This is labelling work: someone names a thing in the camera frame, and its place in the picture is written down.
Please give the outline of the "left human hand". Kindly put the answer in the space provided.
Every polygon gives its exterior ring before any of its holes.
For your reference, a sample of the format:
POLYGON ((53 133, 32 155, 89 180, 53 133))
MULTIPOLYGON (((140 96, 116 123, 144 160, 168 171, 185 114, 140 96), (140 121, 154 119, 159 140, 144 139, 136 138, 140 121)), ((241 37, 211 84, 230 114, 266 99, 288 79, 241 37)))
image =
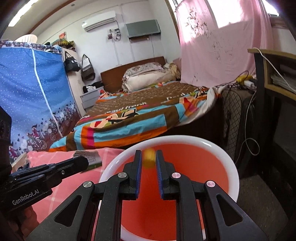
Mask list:
POLYGON ((25 239, 40 223, 37 221, 37 214, 33 207, 24 209, 16 223, 13 224, 13 230, 21 238, 25 239))

